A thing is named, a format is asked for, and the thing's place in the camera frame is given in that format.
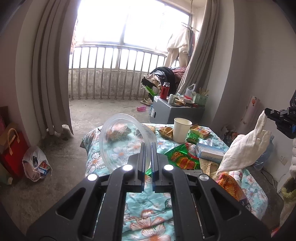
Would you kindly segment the grey cabinet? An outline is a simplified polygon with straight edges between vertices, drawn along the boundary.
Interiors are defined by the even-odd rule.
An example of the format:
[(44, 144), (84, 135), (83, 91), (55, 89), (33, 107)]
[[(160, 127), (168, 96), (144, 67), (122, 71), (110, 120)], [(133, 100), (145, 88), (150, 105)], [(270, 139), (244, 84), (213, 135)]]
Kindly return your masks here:
[(197, 124), (204, 114), (204, 106), (171, 106), (166, 100), (154, 97), (149, 121), (151, 123), (173, 124), (175, 118), (184, 118)]

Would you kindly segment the white plastic bag on floor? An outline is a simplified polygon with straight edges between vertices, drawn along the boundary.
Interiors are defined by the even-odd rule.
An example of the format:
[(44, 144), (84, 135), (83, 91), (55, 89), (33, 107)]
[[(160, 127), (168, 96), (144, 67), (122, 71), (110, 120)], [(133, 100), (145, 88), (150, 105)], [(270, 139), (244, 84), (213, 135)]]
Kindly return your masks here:
[(30, 147), (22, 159), (25, 176), (33, 182), (44, 179), (47, 174), (52, 172), (44, 152), (37, 146)]

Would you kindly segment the red green snack bag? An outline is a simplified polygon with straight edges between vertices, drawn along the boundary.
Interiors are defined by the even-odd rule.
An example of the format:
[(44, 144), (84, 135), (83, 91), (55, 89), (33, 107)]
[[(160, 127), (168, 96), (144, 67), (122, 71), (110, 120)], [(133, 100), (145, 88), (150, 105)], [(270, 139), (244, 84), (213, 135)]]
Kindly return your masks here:
[(165, 153), (171, 165), (181, 169), (199, 170), (199, 158), (189, 152), (189, 143), (181, 144)]

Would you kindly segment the metal balcony railing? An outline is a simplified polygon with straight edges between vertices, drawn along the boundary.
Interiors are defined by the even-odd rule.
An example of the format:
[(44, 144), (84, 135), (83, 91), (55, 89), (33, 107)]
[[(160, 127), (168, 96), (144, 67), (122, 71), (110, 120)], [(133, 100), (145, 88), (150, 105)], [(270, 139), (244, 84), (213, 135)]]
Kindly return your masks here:
[(69, 56), (69, 98), (143, 98), (142, 78), (162, 67), (166, 57), (166, 53), (117, 44), (76, 46)]

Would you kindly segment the orange red snack bag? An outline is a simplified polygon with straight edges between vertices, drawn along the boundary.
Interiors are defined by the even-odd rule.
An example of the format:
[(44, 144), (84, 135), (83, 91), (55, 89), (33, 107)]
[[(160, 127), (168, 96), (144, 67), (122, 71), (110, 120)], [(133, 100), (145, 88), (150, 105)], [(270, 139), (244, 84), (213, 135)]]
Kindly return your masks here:
[(194, 134), (196, 134), (198, 137), (200, 137), (202, 139), (208, 138), (208, 136), (211, 133), (207, 129), (199, 126), (198, 124), (195, 124), (195, 125), (191, 126), (190, 131), (193, 132)]

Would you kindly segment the floral quilt covered table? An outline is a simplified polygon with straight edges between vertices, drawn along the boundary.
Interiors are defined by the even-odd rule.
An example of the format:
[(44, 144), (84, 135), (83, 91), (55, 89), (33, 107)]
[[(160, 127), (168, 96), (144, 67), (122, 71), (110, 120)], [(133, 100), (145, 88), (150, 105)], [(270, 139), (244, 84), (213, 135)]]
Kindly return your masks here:
[[(99, 148), (101, 127), (95, 128), (84, 136), (81, 147), (87, 151), (86, 175), (110, 174), (105, 166)], [(247, 209), (262, 219), (268, 198), (260, 185), (247, 169), (231, 171), (232, 176), (242, 188), (247, 201)], [(126, 195), (122, 240), (175, 240), (173, 211), (169, 193), (156, 193), (152, 190), (151, 170), (145, 175), (144, 191)]]

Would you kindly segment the orange chips bag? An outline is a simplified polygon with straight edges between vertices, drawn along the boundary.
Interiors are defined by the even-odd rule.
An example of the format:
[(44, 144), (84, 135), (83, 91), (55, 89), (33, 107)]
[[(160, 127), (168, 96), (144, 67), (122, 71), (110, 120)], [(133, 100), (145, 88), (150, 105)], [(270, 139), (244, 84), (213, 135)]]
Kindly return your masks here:
[(222, 173), (216, 182), (224, 189), (226, 190), (233, 198), (235, 198), (241, 205), (244, 207), (248, 207), (248, 201), (247, 198), (242, 190), (242, 188), (239, 186), (239, 184), (236, 182), (236, 180), (226, 174)]

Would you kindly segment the red gift bag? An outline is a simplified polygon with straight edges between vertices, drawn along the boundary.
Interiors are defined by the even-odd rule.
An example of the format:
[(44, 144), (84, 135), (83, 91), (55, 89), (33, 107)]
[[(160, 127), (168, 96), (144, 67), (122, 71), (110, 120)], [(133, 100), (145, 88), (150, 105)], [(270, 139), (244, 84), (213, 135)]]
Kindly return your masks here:
[(24, 176), (22, 160), (29, 148), (23, 133), (10, 128), (6, 134), (6, 143), (8, 147), (1, 154), (1, 164), (14, 179), (22, 179)]

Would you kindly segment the white paper cup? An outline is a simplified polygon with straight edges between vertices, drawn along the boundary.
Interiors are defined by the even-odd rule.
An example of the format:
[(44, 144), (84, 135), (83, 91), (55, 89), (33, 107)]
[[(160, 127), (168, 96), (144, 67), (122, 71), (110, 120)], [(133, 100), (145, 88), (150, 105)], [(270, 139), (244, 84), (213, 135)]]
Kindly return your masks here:
[(184, 143), (192, 125), (190, 120), (185, 118), (174, 118), (173, 127), (173, 141), (177, 143)]

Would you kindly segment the crumpled beige tissue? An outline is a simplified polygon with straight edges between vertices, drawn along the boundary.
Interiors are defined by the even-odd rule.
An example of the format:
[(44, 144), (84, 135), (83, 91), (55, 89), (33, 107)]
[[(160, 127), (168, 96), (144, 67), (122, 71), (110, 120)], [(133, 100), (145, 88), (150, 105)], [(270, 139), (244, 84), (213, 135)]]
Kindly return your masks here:
[(199, 159), (200, 162), (200, 168), (203, 171), (204, 174), (210, 176), (211, 178), (216, 176), (216, 172), (219, 168), (219, 164), (212, 162), (212, 161), (208, 161), (205, 159)]

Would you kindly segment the red thermos bottle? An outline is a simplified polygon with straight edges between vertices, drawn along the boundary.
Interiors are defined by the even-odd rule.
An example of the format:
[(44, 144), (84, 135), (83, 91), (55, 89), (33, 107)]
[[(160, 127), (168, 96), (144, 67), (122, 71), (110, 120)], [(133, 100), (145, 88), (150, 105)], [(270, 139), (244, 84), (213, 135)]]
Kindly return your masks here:
[(168, 93), (170, 90), (170, 83), (169, 82), (164, 82), (162, 87), (161, 87), (161, 93), (160, 93), (160, 98), (163, 100), (167, 99)]

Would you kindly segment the large clear water jug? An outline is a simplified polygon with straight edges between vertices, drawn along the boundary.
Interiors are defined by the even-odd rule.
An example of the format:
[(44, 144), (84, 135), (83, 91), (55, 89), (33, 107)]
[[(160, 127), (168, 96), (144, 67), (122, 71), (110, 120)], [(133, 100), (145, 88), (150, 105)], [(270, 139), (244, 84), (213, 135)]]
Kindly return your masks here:
[(274, 135), (271, 135), (266, 151), (255, 161), (253, 165), (255, 170), (261, 171), (264, 164), (269, 160), (271, 154), (274, 151), (273, 139), (274, 139)]

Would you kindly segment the grey curtain left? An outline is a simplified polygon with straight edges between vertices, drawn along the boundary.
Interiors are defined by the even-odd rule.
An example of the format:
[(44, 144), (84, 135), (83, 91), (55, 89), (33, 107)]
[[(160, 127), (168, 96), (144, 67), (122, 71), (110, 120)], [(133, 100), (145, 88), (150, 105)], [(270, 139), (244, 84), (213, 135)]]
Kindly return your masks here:
[(32, 61), (32, 91), (42, 137), (72, 126), (68, 68), (80, 1), (46, 1)]

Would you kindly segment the clear plastic bowl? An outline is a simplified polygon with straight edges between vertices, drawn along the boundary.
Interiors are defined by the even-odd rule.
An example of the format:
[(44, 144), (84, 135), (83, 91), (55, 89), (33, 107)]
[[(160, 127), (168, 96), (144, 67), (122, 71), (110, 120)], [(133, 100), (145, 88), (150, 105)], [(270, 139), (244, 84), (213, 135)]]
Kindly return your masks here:
[[(111, 142), (107, 139), (107, 132), (117, 123), (128, 124), (132, 132), (123, 140)], [(145, 143), (145, 170), (148, 170), (151, 165), (151, 143), (155, 142), (157, 137), (154, 126), (140, 123), (125, 113), (110, 117), (102, 126), (99, 135), (100, 154), (110, 172), (127, 164), (129, 156), (140, 153), (142, 143)]]

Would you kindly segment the green snack wrapper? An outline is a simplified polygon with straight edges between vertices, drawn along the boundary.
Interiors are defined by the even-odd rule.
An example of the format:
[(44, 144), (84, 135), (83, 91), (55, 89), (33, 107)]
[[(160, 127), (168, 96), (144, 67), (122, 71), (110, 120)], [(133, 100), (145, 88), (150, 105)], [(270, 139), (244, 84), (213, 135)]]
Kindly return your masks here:
[(199, 142), (199, 136), (189, 130), (187, 137), (186, 137), (186, 142), (191, 143), (191, 144), (197, 144)]

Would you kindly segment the grey curtain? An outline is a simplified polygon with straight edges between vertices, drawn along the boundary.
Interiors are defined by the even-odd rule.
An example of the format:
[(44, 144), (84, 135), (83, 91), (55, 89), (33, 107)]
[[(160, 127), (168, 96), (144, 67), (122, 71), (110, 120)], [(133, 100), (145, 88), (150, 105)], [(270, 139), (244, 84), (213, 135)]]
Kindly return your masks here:
[(206, 1), (200, 34), (177, 88), (178, 94), (184, 94), (192, 84), (196, 85), (196, 90), (208, 86), (217, 43), (219, 13), (220, 1)]
[(32, 61), (32, 91), (42, 137), (72, 126), (68, 68), (80, 1), (46, 1)]

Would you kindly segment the grey curtain right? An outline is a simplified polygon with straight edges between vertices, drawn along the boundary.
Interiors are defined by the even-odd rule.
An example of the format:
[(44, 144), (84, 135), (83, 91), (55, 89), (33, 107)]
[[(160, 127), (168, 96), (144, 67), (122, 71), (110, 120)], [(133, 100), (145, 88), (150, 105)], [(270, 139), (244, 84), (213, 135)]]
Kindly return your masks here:
[(200, 34), (177, 88), (178, 94), (184, 94), (192, 84), (196, 85), (196, 90), (208, 86), (217, 43), (219, 13), (220, 1), (206, 1)]

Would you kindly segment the gold snack wrapper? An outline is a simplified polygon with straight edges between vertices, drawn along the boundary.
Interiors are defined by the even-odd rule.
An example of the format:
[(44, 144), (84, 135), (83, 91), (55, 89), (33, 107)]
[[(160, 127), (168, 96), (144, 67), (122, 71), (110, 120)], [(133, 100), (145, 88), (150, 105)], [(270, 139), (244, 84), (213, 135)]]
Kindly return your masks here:
[(107, 132), (107, 139), (111, 142), (123, 140), (132, 132), (126, 123), (117, 123)]

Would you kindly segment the green plastic basket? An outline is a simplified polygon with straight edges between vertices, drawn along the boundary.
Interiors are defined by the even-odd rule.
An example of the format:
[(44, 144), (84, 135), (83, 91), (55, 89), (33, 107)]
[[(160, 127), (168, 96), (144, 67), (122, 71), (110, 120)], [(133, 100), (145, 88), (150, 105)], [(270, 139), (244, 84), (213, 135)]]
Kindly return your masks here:
[(205, 106), (207, 99), (208, 99), (207, 95), (201, 95), (199, 93), (193, 94), (193, 102), (197, 105)]

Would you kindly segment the white blue carton box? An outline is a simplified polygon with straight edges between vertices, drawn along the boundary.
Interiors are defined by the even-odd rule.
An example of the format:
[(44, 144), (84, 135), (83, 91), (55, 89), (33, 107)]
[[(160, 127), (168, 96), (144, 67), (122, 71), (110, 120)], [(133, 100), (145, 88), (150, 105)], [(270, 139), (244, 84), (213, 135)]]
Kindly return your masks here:
[(220, 164), (224, 157), (224, 152), (221, 149), (200, 143), (196, 144), (195, 153), (198, 158), (217, 164)]

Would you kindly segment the white cloth glove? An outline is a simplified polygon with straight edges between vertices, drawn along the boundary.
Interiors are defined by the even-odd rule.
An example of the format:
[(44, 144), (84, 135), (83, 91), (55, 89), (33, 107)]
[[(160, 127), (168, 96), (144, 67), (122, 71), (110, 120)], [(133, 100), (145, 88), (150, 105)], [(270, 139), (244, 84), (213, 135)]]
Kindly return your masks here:
[(224, 154), (216, 175), (251, 166), (266, 151), (271, 137), (271, 131), (263, 129), (266, 120), (267, 115), (262, 112), (254, 130), (236, 137)]

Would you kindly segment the floral rolled mat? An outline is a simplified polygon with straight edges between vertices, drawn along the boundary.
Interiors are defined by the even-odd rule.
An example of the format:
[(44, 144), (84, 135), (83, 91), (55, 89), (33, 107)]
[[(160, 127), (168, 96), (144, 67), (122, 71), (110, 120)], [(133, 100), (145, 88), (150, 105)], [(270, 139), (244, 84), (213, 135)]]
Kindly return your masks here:
[(240, 134), (245, 134), (248, 132), (254, 118), (255, 114), (259, 109), (260, 99), (255, 96), (250, 98), (250, 101), (246, 107), (245, 113), (240, 120), (239, 126), (237, 128), (237, 132)]

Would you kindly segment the small yellow snack packet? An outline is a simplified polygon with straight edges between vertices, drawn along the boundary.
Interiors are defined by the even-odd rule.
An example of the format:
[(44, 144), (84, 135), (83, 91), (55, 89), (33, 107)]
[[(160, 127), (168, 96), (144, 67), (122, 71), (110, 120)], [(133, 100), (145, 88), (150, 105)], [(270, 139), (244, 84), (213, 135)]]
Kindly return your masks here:
[(163, 126), (158, 129), (158, 132), (162, 138), (167, 139), (167, 140), (172, 140), (173, 139), (173, 130), (174, 129), (170, 126)]

